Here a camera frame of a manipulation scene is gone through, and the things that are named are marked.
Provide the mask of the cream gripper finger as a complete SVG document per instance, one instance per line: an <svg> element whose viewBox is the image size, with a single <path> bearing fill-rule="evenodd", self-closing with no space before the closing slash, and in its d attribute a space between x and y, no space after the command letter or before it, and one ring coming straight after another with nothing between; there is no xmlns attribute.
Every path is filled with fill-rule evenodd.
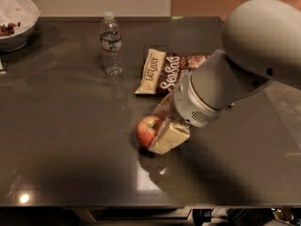
<svg viewBox="0 0 301 226"><path fill-rule="evenodd" d="M163 119L171 115L171 95L172 93L166 95L160 104L153 109L153 115L159 116Z"/></svg>
<svg viewBox="0 0 301 226"><path fill-rule="evenodd" d="M152 153L164 154L183 144L188 138L190 138L188 124L165 118L148 150Z"/></svg>

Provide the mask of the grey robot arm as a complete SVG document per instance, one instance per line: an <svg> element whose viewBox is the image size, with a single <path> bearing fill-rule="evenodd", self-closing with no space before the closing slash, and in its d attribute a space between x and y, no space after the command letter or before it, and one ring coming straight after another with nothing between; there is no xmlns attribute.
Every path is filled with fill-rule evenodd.
<svg viewBox="0 0 301 226"><path fill-rule="evenodd" d="M231 103L273 81L301 88L301 12L278 0L250 0L224 22L223 48L177 83L169 110L139 142L164 154L205 127Z"/></svg>

